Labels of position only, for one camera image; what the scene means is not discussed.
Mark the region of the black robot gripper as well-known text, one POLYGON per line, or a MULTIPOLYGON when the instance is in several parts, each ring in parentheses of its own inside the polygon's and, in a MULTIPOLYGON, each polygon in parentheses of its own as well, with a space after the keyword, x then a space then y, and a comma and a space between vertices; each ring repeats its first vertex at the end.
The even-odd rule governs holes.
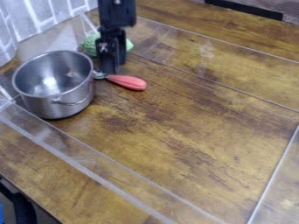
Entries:
POLYGON ((99 71, 115 74, 119 64, 127 62, 127 32, 125 28, 136 25, 136 0, 97 0, 99 33, 96 52, 99 71))

